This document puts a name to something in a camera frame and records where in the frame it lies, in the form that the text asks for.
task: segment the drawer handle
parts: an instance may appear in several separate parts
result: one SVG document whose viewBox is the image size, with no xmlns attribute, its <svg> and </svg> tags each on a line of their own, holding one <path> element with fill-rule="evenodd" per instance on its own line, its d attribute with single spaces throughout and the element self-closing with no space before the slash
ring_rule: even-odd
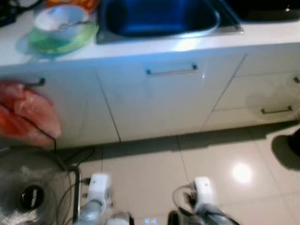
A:
<svg viewBox="0 0 300 225">
<path fill-rule="evenodd" d="M 46 79 L 40 78 L 37 83 L 26 83 L 25 87 L 26 88 L 40 87 L 40 86 L 44 86 L 45 84 L 46 84 Z"/>
<path fill-rule="evenodd" d="M 187 69 L 187 70 L 167 71 L 167 72 L 158 72 L 158 73 L 153 73 L 150 69 L 146 70 L 146 74 L 149 76 L 188 74 L 188 73 L 196 73 L 196 72 L 199 72 L 199 68 L 196 64 L 192 65 L 192 69 Z"/>
<path fill-rule="evenodd" d="M 295 83 L 300 83 L 300 80 L 298 77 L 294 77 L 293 81 L 295 81 Z"/>
<path fill-rule="evenodd" d="M 265 109 L 262 109 L 261 112 L 262 114 L 266 115 L 266 114 L 275 114 L 275 113 L 286 113 L 286 112 L 292 112 L 293 108 L 291 105 L 288 106 L 287 109 L 284 110 L 277 110 L 277 111 L 271 111 L 271 112 L 267 112 Z"/>
</svg>

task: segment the plate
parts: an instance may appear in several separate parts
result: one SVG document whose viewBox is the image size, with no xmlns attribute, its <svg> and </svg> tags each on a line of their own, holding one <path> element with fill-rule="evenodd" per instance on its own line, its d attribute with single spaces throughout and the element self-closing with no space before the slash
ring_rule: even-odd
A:
<svg viewBox="0 0 300 225">
<path fill-rule="evenodd" d="M 30 46 L 40 52 L 47 54 L 60 54 L 76 50 L 84 46 L 98 31 L 99 26 L 96 23 L 86 24 L 78 36 L 71 41 L 62 41 L 33 29 L 29 36 Z"/>
</svg>

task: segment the bowl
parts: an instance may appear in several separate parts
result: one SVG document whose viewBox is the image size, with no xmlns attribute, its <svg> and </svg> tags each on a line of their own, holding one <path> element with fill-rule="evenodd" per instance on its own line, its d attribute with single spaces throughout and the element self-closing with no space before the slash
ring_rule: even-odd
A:
<svg viewBox="0 0 300 225">
<path fill-rule="evenodd" d="M 88 19 L 89 14 L 83 8 L 61 5 L 42 10 L 35 18 L 34 26 L 54 39 L 70 41 L 83 30 L 84 24 L 69 26 L 63 30 L 59 30 L 59 27 L 65 23 L 76 23 Z"/>
</svg>

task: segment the spoon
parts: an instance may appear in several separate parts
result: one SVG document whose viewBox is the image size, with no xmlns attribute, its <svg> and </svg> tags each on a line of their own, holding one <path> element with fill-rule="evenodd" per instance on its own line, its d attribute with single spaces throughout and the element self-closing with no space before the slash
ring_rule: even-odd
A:
<svg viewBox="0 0 300 225">
<path fill-rule="evenodd" d="M 69 27 L 82 25 L 82 24 L 88 24 L 88 23 L 92 23 L 92 22 L 91 21 L 67 22 L 67 23 L 63 23 L 60 26 L 58 26 L 57 30 L 65 30 Z"/>
</svg>

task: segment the white countertop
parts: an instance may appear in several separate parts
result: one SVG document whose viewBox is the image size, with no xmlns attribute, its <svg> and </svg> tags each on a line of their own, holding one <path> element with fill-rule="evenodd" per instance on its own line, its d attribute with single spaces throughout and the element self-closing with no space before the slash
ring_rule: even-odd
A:
<svg viewBox="0 0 300 225">
<path fill-rule="evenodd" d="M 300 42 L 300 22 L 243 24 L 245 34 L 228 33 L 218 36 L 135 41 L 97 45 L 91 40 L 86 46 L 64 55 L 42 55 L 28 45 L 28 34 L 33 28 L 33 13 L 27 12 L 15 24 L 0 28 L 0 73 L 14 68 L 30 70 L 44 65 L 53 68 L 61 63 L 99 60 L 111 57 L 173 53 L 189 50 L 208 50 L 238 46 L 274 45 Z"/>
</svg>

